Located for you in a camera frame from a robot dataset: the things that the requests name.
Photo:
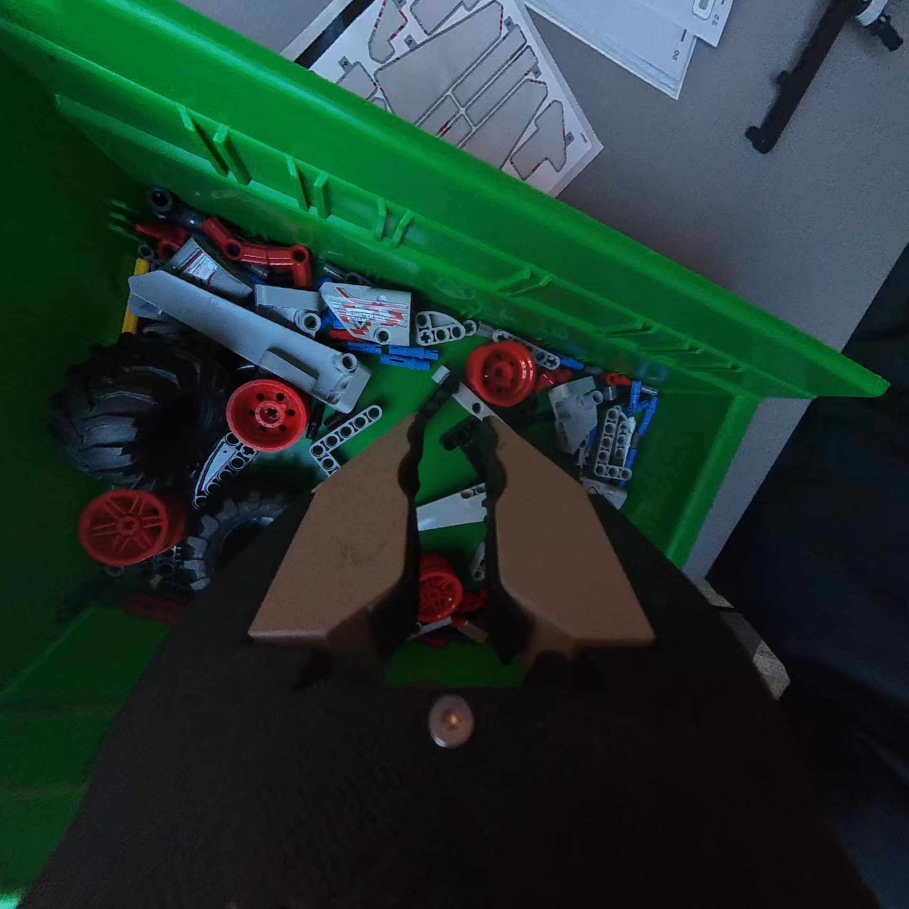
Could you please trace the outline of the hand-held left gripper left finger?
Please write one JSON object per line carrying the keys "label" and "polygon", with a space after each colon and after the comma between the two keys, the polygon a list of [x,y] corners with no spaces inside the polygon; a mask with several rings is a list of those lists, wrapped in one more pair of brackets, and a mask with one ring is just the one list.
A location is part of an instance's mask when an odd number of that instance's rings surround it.
{"label": "hand-held left gripper left finger", "polygon": [[424,415],[408,415],[316,488],[253,640],[387,655],[413,631],[425,429]]}

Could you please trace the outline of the partly built lego model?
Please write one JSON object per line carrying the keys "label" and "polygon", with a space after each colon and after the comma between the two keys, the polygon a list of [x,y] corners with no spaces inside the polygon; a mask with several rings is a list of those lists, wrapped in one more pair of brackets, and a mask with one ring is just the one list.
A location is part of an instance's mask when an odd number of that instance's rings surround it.
{"label": "partly built lego model", "polygon": [[844,29],[855,24],[872,42],[893,53],[904,44],[892,21],[889,1],[829,1],[804,41],[798,56],[775,79],[775,99],[758,125],[750,125],[744,138],[760,154],[773,151],[808,93],[814,78]]}

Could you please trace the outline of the black lego tire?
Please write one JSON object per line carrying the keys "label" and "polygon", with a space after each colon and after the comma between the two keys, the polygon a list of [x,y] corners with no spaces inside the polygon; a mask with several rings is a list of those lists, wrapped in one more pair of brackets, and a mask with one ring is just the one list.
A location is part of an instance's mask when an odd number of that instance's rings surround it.
{"label": "black lego tire", "polygon": [[295,497],[295,492],[273,484],[244,484],[209,500],[190,523],[188,536],[152,558],[152,592],[186,599],[203,591]]}
{"label": "black lego tire", "polygon": [[114,487],[190,486],[226,433],[229,379],[197,344],[121,334],[66,369],[50,430],[75,469]]}

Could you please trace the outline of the red lego wheel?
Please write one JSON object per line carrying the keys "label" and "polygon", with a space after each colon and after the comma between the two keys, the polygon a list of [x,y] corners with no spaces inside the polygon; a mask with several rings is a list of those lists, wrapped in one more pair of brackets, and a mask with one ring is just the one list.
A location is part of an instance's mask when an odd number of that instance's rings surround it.
{"label": "red lego wheel", "polygon": [[239,386],[225,408],[229,430],[239,442],[266,453],[296,444],[304,435],[309,415],[308,397],[273,378]]}
{"label": "red lego wheel", "polygon": [[464,380],[485,403],[513,407],[535,392],[537,366],[531,350],[515,340],[474,349],[464,364]]}
{"label": "red lego wheel", "polygon": [[85,506],[77,535],[97,562],[129,566],[176,546],[188,516],[187,505],[175,494],[117,488]]}
{"label": "red lego wheel", "polygon": [[450,561],[440,553],[422,553],[419,563],[418,612],[421,624],[453,616],[463,600],[463,585]]}

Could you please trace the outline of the lego sticker sheet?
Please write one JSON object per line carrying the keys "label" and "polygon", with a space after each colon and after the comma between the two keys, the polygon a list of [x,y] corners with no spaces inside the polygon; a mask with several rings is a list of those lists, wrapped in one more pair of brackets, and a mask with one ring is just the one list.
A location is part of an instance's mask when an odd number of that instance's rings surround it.
{"label": "lego sticker sheet", "polygon": [[332,2],[281,55],[551,196],[603,149],[522,2]]}

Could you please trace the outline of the lego instruction booklet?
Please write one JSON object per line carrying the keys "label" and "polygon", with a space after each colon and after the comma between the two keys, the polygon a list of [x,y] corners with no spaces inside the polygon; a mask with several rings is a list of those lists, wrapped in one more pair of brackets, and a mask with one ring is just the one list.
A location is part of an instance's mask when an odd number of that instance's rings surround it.
{"label": "lego instruction booklet", "polygon": [[527,1],[526,7],[677,100],[696,44],[718,46],[733,2]]}

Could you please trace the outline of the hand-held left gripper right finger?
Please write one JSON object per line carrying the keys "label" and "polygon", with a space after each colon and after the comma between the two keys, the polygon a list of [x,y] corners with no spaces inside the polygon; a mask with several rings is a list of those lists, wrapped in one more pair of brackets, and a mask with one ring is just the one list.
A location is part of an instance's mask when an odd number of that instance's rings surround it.
{"label": "hand-held left gripper right finger", "polygon": [[646,648],[655,633],[583,486],[495,415],[487,452],[488,631],[496,654]]}

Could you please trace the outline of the green plastic bin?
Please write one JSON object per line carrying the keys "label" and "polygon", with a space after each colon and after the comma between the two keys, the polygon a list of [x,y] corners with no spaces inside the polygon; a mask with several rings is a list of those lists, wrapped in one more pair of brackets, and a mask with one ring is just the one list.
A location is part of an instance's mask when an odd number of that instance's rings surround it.
{"label": "green plastic bin", "polygon": [[[86,605],[103,486],[51,430],[157,186],[662,383],[621,512],[655,633],[505,663],[253,640],[316,487],[170,628]],[[178,2],[2,2],[2,890],[20,907],[876,907],[786,713],[681,573],[758,403],[887,382]]]}

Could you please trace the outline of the person's leg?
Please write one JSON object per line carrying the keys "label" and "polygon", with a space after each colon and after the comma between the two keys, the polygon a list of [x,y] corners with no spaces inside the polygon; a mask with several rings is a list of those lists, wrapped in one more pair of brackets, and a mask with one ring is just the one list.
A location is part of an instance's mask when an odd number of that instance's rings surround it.
{"label": "person's leg", "polygon": [[908,905],[908,252],[845,355],[889,382],[810,403],[707,581],[763,638],[854,868]]}

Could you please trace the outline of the pile of small lego pieces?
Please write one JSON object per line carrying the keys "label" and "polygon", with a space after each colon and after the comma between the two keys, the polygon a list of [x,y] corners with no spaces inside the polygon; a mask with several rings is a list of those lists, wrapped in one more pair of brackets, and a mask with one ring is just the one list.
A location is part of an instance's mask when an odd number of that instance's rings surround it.
{"label": "pile of small lego pieces", "polygon": [[[363,364],[353,358],[353,353],[349,356],[352,365],[344,366],[342,360],[347,353],[342,356],[340,350],[316,343],[312,335],[301,334],[283,323],[270,321],[257,312],[210,292],[207,285],[192,283],[179,269],[175,271],[173,267],[178,265],[181,251],[192,245],[190,241],[195,242],[196,233],[204,235],[218,246],[224,241],[223,254],[227,257],[233,256],[232,253],[228,256],[228,247],[235,245],[240,250],[243,244],[234,239],[221,221],[186,206],[165,188],[151,187],[148,197],[155,217],[162,219],[162,223],[168,227],[178,228],[177,233],[187,233],[188,240],[169,260],[167,268],[170,270],[149,271],[130,278],[131,301],[134,298],[147,309],[156,308],[165,315],[175,317],[222,347],[260,366],[268,374],[267,378],[286,383],[299,392],[305,391],[315,397],[316,379],[335,382],[326,392],[356,391],[354,380],[365,379],[366,371]],[[425,357],[416,358],[415,364],[439,367],[432,376],[435,386],[446,374],[453,374],[446,367]],[[483,424],[485,417],[495,415],[500,418],[490,404],[472,392],[466,383],[460,383],[459,390],[449,400],[455,400],[461,405],[469,415],[467,420],[481,421]],[[581,468],[591,468],[587,472],[582,470],[581,485],[585,492],[595,498],[598,495],[600,499],[606,493],[608,504],[621,506],[625,491],[616,483],[631,478],[628,443],[632,440],[635,423],[617,406],[603,411],[600,419],[600,411],[605,406],[600,391],[597,381],[591,376],[573,383],[561,383],[549,390],[553,413],[557,418],[558,440],[563,452],[571,455],[580,452]],[[344,423],[313,441],[311,456],[323,471],[325,480],[344,467],[337,461],[335,449],[356,437],[362,430],[375,425],[381,415],[380,407],[367,407],[355,415],[349,415]],[[480,517],[474,523],[486,521],[485,558],[488,535],[485,447],[482,451],[473,452],[471,457],[479,464],[474,470],[483,483],[471,492],[472,497],[464,499],[462,505],[472,504],[471,507],[480,509]],[[452,494],[415,508],[417,531],[423,527],[421,519],[432,517],[438,510],[437,506],[454,508],[459,501],[458,494]]]}

